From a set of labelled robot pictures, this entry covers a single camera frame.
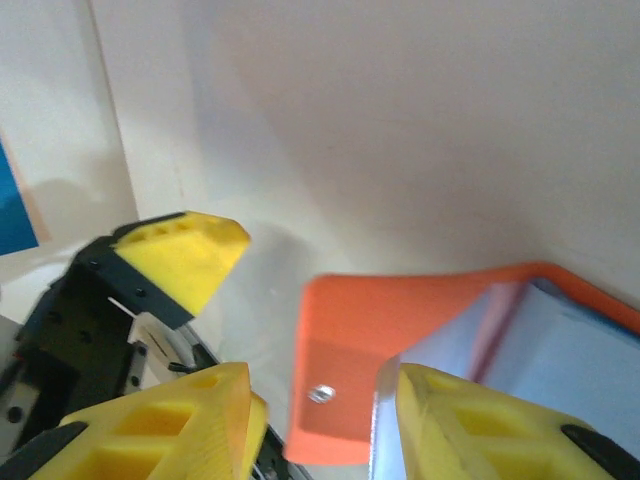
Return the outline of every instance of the white surface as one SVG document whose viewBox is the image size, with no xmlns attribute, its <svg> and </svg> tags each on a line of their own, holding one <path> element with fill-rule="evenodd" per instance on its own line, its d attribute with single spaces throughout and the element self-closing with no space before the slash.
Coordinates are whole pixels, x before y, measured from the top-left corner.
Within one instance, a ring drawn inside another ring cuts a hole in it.
<svg viewBox="0 0 640 480">
<path fill-rule="evenodd" d="M 254 237 L 196 327 L 281 433 L 318 272 L 543 258 L 638 304 L 638 2 L 92 3 L 141 215 Z"/>
<path fill-rule="evenodd" d="M 0 314 L 22 322 L 75 250 L 136 219 L 84 0 L 0 2 L 0 129 L 50 240 L 0 257 Z"/>
</svg>

